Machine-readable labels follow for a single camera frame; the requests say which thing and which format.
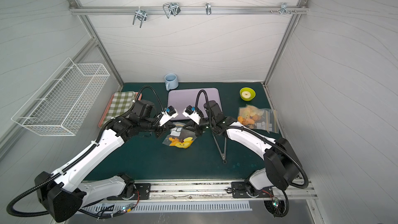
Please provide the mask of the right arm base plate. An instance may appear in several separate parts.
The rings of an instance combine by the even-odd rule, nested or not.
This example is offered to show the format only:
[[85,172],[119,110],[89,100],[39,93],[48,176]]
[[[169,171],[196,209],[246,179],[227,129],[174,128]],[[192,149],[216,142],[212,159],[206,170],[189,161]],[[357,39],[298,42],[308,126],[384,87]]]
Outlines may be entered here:
[[256,189],[248,182],[244,181],[233,181],[231,186],[226,189],[228,194],[231,194],[234,199],[246,199],[246,198],[273,198],[272,187],[263,188],[261,190]]

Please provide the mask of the clear zip bag underneath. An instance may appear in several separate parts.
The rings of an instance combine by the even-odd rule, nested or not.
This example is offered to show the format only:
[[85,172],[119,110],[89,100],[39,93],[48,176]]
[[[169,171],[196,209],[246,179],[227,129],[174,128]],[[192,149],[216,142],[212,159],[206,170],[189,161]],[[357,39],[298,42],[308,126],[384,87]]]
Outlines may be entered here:
[[254,127],[256,123],[265,121],[265,110],[259,109],[252,105],[240,107],[238,111],[237,121],[247,127]]

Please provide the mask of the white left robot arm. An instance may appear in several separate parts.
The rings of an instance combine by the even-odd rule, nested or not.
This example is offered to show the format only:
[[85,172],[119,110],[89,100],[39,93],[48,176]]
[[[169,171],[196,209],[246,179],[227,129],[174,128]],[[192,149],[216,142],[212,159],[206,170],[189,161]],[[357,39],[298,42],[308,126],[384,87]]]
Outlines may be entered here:
[[[154,104],[136,99],[122,115],[107,121],[97,138],[72,160],[52,173],[42,172],[35,178],[35,186],[11,200],[6,208],[15,217],[38,217],[51,215],[58,222],[71,218],[83,207],[116,196],[132,198],[134,181],[121,173],[112,178],[83,184],[86,176],[106,157],[141,132],[152,132],[157,137],[174,127],[171,119],[178,116],[172,107],[161,107],[161,112],[151,117]],[[39,202],[45,208],[41,212],[22,212],[14,205],[26,196],[37,193]]]

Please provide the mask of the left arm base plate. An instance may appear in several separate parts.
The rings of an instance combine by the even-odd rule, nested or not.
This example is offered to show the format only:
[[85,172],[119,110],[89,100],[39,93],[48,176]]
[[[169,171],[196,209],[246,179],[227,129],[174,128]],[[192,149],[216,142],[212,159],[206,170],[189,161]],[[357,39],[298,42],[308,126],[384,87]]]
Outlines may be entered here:
[[107,197],[106,200],[111,201],[133,201],[133,200],[148,200],[151,184],[128,184],[122,193],[118,196]]

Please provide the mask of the lavender plastic tray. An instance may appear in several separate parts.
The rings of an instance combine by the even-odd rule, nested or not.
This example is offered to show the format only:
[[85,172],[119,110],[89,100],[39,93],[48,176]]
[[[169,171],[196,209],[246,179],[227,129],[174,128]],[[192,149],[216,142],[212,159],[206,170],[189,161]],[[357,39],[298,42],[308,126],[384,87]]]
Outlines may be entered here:
[[[185,108],[189,105],[195,107],[195,101],[197,95],[201,89],[184,89],[184,90],[172,90],[168,95],[168,106],[172,106],[178,112],[178,116],[174,120],[189,120],[182,113]],[[214,100],[218,103],[220,109],[222,110],[221,100],[219,96],[219,91],[216,88],[204,88],[208,95],[210,101]]]

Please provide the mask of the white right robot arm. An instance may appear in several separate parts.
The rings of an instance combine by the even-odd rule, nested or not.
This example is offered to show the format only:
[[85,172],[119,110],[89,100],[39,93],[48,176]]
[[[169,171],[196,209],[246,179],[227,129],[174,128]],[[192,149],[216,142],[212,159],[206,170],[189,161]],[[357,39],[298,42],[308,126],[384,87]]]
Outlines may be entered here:
[[203,89],[197,94],[194,106],[187,106],[183,115],[190,121],[184,126],[200,136],[204,130],[213,138],[223,136],[253,151],[264,161],[264,168],[245,179],[246,193],[256,197],[263,188],[276,187],[285,191],[289,186],[305,189],[309,179],[289,141],[261,135],[245,127],[237,119],[226,116],[216,101],[210,101]]

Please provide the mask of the clear zip bag with duck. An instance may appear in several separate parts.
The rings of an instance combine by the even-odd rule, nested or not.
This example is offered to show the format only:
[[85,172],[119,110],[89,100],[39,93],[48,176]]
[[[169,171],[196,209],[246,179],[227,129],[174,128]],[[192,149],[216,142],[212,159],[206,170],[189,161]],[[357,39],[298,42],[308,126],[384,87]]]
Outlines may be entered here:
[[184,129],[184,123],[182,122],[173,122],[173,124],[175,127],[171,129],[171,133],[166,136],[162,144],[183,149],[189,148],[197,136],[193,131]]

